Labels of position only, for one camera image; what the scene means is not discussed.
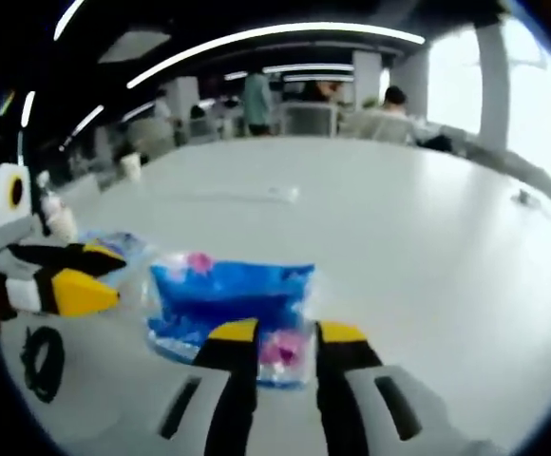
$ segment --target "paper cup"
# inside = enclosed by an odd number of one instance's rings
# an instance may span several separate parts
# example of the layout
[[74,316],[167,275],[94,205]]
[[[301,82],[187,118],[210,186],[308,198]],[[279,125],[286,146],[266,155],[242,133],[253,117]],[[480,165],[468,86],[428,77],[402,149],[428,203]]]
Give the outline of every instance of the paper cup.
[[77,223],[70,208],[67,207],[49,218],[47,226],[52,234],[62,242],[70,244],[77,241]]
[[126,155],[121,161],[123,173],[131,181],[138,182],[141,180],[141,156],[138,153]]

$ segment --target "black cable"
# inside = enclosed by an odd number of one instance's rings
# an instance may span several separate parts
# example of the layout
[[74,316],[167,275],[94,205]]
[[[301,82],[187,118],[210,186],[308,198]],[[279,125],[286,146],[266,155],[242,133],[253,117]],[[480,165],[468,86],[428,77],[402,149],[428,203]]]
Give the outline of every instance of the black cable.
[[[41,348],[47,345],[46,359],[37,369],[37,356]],[[41,402],[49,404],[60,388],[65,369],[65,345],[60,333],[47,326],[35,332],[27,328],[27,340],[20,354],[25,367],[25,382]]]

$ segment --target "black circle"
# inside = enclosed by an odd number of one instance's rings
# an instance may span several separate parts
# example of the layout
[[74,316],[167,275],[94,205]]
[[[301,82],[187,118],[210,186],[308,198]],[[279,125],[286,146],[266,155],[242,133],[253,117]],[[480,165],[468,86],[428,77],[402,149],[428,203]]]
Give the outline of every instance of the black circle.
[[16,207],[22,199],[22,179],[16,178],[11,186],[11,204]]

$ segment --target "white tabletop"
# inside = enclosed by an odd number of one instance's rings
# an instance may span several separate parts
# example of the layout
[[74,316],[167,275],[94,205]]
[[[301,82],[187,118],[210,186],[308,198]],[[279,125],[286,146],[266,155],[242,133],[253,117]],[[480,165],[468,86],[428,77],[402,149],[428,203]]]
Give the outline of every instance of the white tabletop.
[[[551,221],[512,201],[516,189],[425,150],[273,138],[185,147],[77,216],[85,228],[132,231],[165,251],[314,262],[317,317],[358,325],[386,363],[444,398],[469,437],[514,448],[551,407]],[[6,324],[4,353],[18,382],[29,322],[56,326],[65,339],[53,404],[25,390],[60,442],[122,419],[155,426],[161,395],[186,369],[147,349],[128,306]],[[247,454],[326,454],[314,404],[314,385],[263,391]]]

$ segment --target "ceiling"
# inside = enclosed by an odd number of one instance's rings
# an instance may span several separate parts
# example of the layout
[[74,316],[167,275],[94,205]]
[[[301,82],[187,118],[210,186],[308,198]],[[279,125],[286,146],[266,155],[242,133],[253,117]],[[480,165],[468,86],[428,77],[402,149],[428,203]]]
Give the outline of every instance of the ceiling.
[[[359,33],[285,33],[213,49],[171,66],[134,89],[125,87],[130,79],[165,58],[231,33],[322,20],[385,26],[430,40],[462,24],[494,18],[500,11],[496,0],[278,0],[256,4],[241,0],[85,0],[54,42],[55,25],[68,3],[0,4],[0,96],[4,89],[16,90],[0,128],[19,126],[24,98],[35,90],[26,131],[28,150],[65,138],[97,105],[105,106],[103,121],[121,115],[177,75],[220,77],[256,60],[265,65],[349,63],[353,48],[358,47],[385,48],[390,58],[419,48]],[[153,30],[169,39],[138,59],[99,64],[128,30]]]

